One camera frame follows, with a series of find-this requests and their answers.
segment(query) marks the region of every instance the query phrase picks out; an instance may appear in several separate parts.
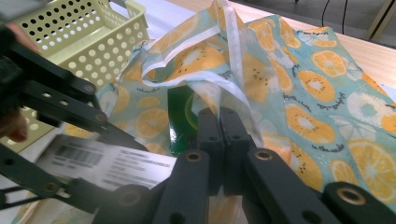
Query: white label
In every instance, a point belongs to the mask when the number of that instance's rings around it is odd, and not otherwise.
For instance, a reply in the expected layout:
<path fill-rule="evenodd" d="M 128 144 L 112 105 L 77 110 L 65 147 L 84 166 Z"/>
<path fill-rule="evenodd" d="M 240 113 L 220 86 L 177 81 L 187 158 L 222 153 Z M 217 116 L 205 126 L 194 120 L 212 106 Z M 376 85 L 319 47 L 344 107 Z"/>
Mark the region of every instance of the white label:
<path fill-rule="evenodd" d="M 152 189 L 169 177 L 175 162 L 173 157 L 60 134 L 36 164 L 52 175 L 81 177 L 115 190 L 128 184 Z"/>

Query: table surface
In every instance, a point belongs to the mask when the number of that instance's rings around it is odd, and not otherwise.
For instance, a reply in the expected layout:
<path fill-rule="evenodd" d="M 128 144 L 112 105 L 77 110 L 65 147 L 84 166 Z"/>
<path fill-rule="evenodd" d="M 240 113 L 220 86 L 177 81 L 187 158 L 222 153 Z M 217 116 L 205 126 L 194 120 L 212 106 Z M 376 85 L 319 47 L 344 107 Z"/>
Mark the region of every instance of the table surface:
<path fill-rule="evenodd" d="M 212 0 L 167 0 L 192 11 L 209 7 Z M 273 15 L 257 8 L 231 2 L 242 21 L 253 21 Z M 284 18 L 295 30 L 312 29 L 317 26 Z M 386 48 L 358 38 L 337 34 L 341 44 L 349 52 L 359 67 L 376 82 L 396 89 L 396 49 Z"/>

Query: perforated basket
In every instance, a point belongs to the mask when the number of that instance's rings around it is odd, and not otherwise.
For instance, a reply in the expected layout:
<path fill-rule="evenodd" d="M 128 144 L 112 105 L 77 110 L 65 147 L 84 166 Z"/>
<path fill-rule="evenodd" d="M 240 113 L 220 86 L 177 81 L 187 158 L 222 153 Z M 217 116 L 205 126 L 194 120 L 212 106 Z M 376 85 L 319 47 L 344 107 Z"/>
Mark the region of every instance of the perforated basket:
<path fill-rule="evenodd" d="M 114 11 L 107 0 L 55 0 L 16 23 L 37 43 L 43 57 L 101 89 L 127 63 L 133 46 L 148 39 L 145 8 L 131 0 L 125 5 L 130 19 Z M 28 141 L 1 140 L 15 151 L 52 129 L 35 119 L 34 110 L 24 108 L 22 113 L 28 121 Z"/>

